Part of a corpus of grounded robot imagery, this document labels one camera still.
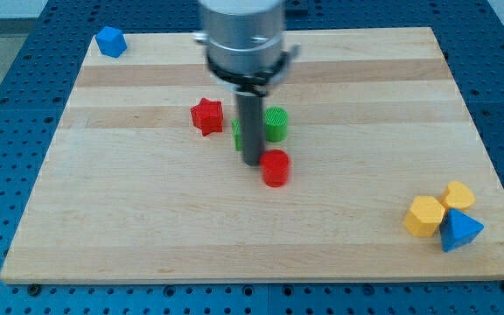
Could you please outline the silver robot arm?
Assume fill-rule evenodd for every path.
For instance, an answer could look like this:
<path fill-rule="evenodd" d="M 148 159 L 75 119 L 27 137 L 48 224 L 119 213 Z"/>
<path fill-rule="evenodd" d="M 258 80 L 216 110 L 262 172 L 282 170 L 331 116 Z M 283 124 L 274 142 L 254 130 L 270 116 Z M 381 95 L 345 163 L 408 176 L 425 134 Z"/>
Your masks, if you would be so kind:
<path fill-rule="evenodd" d="M 234 95 L 243 162 L 258 166 L 266 142 L 264 98 L 285 80 L 299 50 L 284 49 L 285 1 L 199 0 L 198 9 L 194 40 L 204 46 L 212 76 Z"/>

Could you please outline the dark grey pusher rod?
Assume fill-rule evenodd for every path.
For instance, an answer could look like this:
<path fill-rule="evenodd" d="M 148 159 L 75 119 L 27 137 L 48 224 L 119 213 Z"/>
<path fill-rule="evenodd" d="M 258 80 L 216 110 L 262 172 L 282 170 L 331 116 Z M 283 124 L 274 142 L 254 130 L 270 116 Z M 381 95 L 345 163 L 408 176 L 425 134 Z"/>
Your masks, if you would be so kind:
<path fill-rule="evenodd" d="M 263 97 L 250 85 L 238 87 L 235 94 L 240 121 L 242 159 L 258 166 L 264 152 Z"/>

